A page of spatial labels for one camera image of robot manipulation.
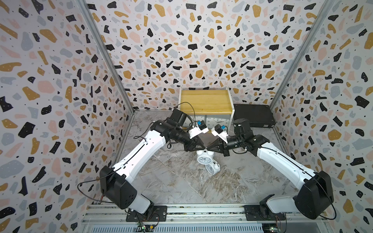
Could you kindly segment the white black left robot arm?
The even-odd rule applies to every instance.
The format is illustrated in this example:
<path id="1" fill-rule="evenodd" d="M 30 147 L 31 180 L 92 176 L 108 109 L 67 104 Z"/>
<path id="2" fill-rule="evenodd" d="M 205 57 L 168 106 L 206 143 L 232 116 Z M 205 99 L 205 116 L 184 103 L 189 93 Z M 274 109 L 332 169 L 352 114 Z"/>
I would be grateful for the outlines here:
<path id="1" fill-rule="evenodd" d="M 168 142 L 174 141 L 184 146 L 185 151 L 204 150 L 199 134 L 208 132 L 203 120 L 192 120 L 187 129 L 182 126 L 189 116 L 174 109 L 170 117 L 150 124 L 148 132 L 140 136 L 140 143 L 113 167 L 104 166 L 100 170 L 101 193 L 120 209 L 132 209 L 149 218 L 153 214 L 154 203 L 138 193 L 132 182 L 148 160 Z"/>

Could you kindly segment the wooden shelf white metal frame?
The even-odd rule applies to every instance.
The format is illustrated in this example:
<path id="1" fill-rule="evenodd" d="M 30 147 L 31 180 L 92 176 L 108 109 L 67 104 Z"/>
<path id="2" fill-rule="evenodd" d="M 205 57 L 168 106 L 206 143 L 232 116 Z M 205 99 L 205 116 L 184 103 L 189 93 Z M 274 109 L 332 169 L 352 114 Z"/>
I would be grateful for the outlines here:
<path id="1" fill-rule="evenodd" d="M 193 89 L 181 88 L 178 108 L 190 115 L 230 115 L 230 128 L 235 108 L 229 88 Z"/>

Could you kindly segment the white twin-bell clock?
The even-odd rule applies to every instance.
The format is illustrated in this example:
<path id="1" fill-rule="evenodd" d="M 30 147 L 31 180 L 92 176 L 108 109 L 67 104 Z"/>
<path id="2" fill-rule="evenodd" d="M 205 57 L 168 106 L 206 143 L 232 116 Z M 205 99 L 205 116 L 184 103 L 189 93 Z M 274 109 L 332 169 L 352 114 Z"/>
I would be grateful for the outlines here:
<path id="1" fill-rule="evenodd" d="M 214 161 L 210 164 L 207 164 L 206 165 L 206 169 L 207 171 L 211 174 L 211 175 L 215 175 L 217 174 L 218 172 L 220 172 L 220 165 L 218 162 Z"/>
<path id="2" fill-rule="evenodd" d="M 207 149 L 196 151 L 197 162 L 202 165 L 208 165 L 213 162 L 214 152 Z"/>

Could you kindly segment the grey square clock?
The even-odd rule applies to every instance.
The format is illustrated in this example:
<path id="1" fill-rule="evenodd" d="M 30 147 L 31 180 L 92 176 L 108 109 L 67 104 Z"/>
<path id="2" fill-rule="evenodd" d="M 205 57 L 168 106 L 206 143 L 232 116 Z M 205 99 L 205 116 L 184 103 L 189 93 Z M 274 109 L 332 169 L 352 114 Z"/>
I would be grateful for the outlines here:
<path id="1" fill-rule="evenodd" d="M 230 124 L 230 115 L 206 115 L 206 125 L 213 128 L 216 125 L 228 126 Z"/>
<path id="2" fill-rule="evenodd" d="M 195 122 L 195 121 L 206 121 L 206 117 L 203 116 L 203 115 L 196 115 L 196 117 L 194 116 L 188 116 L 186 118 L 186 121 L 184 122 L 185 125 L 189 125 L 191 124 L 192 122 Z"/>

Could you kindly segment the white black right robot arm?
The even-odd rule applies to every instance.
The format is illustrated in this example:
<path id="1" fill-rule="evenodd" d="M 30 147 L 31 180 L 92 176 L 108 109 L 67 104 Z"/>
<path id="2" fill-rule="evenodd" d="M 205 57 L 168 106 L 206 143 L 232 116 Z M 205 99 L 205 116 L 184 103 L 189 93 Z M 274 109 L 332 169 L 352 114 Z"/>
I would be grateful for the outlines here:
<path id="1" fill-rule="evenodd" d="M 233 149 L 241 148 L 267 162 L 282 173 L 299 191 L 296 195 L 268 195 L 259 203 L 264 218 L 270 214 L 301 213 L 309 219 L 316 219 L 328 208 L 333 207 L 334 196 L 330 176 L 316 172 L 298 163 L 269 139 L 255 135 L 246 119 L 234 121 L 234 135 L 229 136 L 226 127 L 216 125 L 211 130 L 217 139 L 207 147 L 207 151 L 228 156 Z"/>

